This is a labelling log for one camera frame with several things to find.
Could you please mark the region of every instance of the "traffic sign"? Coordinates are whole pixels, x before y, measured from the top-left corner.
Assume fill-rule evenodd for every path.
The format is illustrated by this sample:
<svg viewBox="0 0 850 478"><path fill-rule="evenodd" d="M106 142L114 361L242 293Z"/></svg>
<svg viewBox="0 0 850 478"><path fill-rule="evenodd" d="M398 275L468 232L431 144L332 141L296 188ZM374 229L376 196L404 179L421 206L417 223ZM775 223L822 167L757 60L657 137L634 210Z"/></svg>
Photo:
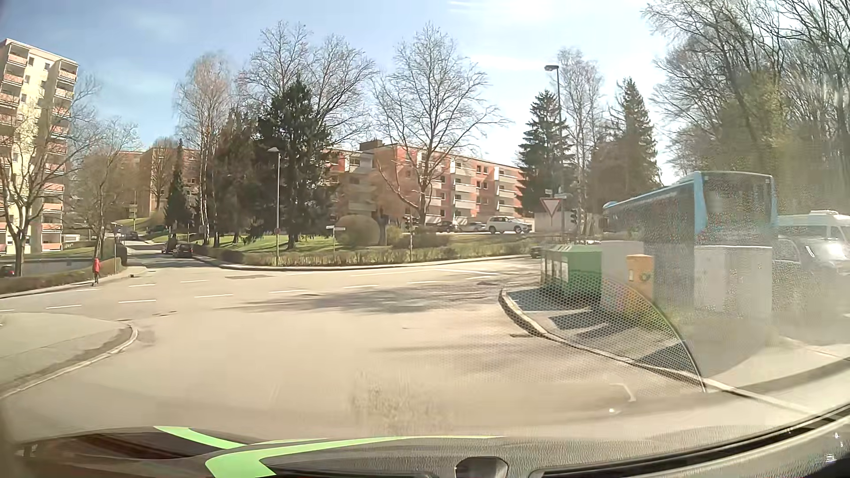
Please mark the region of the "traffic sign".
<svg viewBox="0 0 850 478"><path fill-rule="evenodd" d="M554 216L561 200L554 197L541 197L540 202L543 204L546 212L549 213L550 216Z"/></svg>

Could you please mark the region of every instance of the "dark car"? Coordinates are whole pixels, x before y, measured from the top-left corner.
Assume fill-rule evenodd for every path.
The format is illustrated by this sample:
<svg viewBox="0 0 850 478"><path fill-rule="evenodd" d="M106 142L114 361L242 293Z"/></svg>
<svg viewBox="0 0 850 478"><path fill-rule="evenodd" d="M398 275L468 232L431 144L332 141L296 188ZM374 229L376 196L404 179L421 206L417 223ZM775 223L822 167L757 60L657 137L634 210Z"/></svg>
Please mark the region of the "dark car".
<svg viewBox="0 0 850 478"><path fill-rule="evenodd" d="M174 258L191 258L192 257L192 245L188 242L181 242L177 246L174 247L174 250L171 252L172 257Z"/></svg>
<svg viewBox="0 0 850 478"><path fill-rule="evenodd" d="M799 320L850 312L850 246L838 239L779 236L773 250L774 311Z"/></svg>
<svg viewBox="0 0 850 478"><path fill-rule="evenodd" d="M460 226L453 221L442 221L437 224L437 232L458 232L460 229Z"/></svg>

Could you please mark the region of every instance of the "lamp post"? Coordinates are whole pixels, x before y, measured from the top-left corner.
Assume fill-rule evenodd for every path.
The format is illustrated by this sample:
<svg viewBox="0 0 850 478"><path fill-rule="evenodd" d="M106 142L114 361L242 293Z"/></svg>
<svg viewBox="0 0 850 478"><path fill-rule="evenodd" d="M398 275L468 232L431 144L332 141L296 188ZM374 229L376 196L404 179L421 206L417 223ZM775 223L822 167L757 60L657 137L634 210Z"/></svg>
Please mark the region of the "lamp post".
<svg viewBox="0 0 850 478"><path fill-rule="evenodd" d="M275 201L275 265L281 264L281 150L277 147L269 148L270 153L277 153L277 199Z"/></svg>
<svg viewBox="0 0 850 478"><path fill-rule="evenodd" d="M546 66L543 67L543 70L546 70L546 71L554 70L555 71L555 83L558 85L558 137L561 139L561 141L563 143L563 141L564 141L564 120L562 119L563 113L561 112L561 110L562 110L562 108L561 108L561 67L559 65L546 65ZM560 180L560 182L561 182L561 192L565 192L564 191L564 166L565 166L564 161L565 160L566 160L565 157L561 157L561 180ZM566 225L567 215L566 215L566 212L564 211L565 208L566 208L566 204L565 204L563 198L561 198L559 204L561 206L561 241L563 241L564 236L566 235L566 226L567 226Z"/></svg>

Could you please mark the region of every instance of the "road marking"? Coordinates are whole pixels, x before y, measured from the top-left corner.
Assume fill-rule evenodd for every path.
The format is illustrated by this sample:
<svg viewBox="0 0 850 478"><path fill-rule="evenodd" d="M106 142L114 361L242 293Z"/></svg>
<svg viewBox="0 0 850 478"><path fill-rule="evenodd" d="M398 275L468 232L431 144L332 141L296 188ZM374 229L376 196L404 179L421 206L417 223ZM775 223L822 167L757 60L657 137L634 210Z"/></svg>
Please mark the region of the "road marking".
<svg viewBox="0 0 850 478"><path fill-rule="evenodd" d="M390 274L406 274L408 272L419 272L422 268L410 268L407 270L394 270L393 272L370 272L369 274L352 274L349 277L363 277L363 276L389 276Z"/></svg>
<svg viewBox="0 0 850 478"><path fill-rule="evenodd" d="M437 269L442 272L464 272L467 274L486 274L488 276L498 276L498 272L484 272L483 270L464 270L464 269Z"/></svg>

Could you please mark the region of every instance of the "parked car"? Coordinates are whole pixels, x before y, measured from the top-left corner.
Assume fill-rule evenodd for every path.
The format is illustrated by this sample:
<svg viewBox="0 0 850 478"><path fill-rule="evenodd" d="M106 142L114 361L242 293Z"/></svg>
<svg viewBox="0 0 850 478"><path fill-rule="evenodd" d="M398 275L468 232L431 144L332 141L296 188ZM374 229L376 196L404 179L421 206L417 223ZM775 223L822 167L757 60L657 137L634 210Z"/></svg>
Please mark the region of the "parked car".
<svg viewBox="0 0 850 478"><path fill-rule="evenodd" d="M850 312L850 246L844 241L779 236L773 250L774 311L798 320Z"/></svg>
<svg viewBox="0 0 850 478"><path fill-rule="evenodd" d="M458 232L461 228L454 221L441 221L437 224L437 232Z"/></svg>
<svg viewBox="0 0 850 478"><path fill-rule="evenodd" d="M484 232L487 230L487 225L483 222L473 221L461 226L462 232Z"/></svg>
<svg viewBox="0 0 850 478"><path fill-rule="evenodd" d="M172 257L176 258L192 258L192 244L189 242L181 242L178 244L173 252L171 252Z"/></svg>
<svg viewBox="0 0 850 478"><path fill-rule="evenodd" d="M531 224L522 219L512 218L510 216L493 216L487 219L487 230L490 234L509 231L522 234L523 232L531 232Z"/></svg>

